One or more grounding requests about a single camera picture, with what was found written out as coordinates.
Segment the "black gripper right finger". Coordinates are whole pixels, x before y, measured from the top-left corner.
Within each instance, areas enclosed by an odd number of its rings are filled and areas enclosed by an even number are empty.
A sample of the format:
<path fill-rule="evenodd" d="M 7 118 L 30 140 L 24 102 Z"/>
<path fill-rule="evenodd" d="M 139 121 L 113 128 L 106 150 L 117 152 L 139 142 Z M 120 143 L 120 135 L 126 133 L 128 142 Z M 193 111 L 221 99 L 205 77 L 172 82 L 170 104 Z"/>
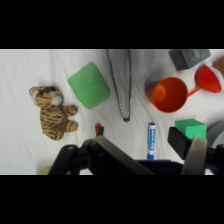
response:
<path fill-rule="evenodd" d="M 189 139 L 176 127 L 169 128 L 167 141 L 184 160 L 182 175 L 204 175 L 206 169 L 214 175 L 224 175 L 224 144 L 212 148 L 205 138 Z"/>

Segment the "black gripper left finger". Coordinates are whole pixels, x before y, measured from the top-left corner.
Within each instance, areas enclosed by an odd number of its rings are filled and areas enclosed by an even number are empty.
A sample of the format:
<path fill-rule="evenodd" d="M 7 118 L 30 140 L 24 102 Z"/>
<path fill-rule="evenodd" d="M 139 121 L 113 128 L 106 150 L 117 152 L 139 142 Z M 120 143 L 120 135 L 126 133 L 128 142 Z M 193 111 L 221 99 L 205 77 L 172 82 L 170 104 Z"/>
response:
<path fill-rule="evenodd" d="M 66 175 L 70 171 L 79 175 L 85 169 L 94 175 L 153 175 L 104 136 L 86 140 L 81 147 L 63 146 L 49 174 Z"/>

